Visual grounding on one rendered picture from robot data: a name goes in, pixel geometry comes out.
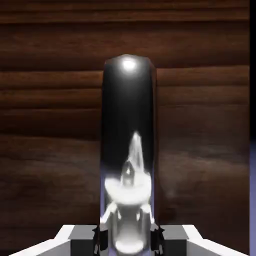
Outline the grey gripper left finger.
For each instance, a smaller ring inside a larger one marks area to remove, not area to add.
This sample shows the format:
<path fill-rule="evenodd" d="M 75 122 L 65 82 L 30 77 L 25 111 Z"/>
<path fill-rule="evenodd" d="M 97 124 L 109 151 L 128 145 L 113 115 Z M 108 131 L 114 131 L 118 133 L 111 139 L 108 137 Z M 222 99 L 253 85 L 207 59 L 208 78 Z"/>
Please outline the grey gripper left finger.
<path fill-rule="evenodd" d="M 48 239 L 9 256 L 99 256 L 96 225 L 63 225 Z"/>

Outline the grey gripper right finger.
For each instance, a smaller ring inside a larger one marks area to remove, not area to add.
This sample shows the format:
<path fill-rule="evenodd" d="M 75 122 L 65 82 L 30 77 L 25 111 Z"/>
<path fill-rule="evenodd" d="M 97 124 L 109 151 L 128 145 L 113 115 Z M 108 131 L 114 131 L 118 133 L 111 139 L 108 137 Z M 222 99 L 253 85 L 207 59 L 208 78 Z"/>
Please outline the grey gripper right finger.
<path fill-rule="evenodd" d="M 194 225 L 161 225 L 155 256 L 243 256 L 242 252 L 205 239 Z"/>

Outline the dark curved metal handle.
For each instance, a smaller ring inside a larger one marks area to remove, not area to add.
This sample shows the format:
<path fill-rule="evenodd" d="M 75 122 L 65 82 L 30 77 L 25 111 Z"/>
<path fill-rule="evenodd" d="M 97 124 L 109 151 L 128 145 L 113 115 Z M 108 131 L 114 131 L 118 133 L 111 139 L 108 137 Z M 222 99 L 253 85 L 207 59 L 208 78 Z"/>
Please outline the dark curved metal handle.
<path fill-rule="evenodd" d="M 103 69 L 100 137 L 99 256 L 154 251 L 156 70 L 123 54 Z"/>

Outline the dark wood cabinet door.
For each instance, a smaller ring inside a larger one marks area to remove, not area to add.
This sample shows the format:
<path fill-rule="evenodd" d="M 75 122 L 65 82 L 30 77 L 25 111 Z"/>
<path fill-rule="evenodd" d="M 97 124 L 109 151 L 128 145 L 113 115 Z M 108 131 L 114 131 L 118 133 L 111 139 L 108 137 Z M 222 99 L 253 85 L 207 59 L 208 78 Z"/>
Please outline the dark wood cabinet door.
<path fill-rule="evenodd" d="M 249 253 L 250 0 L 0 0 L 0 256 L 99 218 L 106 60 L 157 69 L 157 218 Z"/>

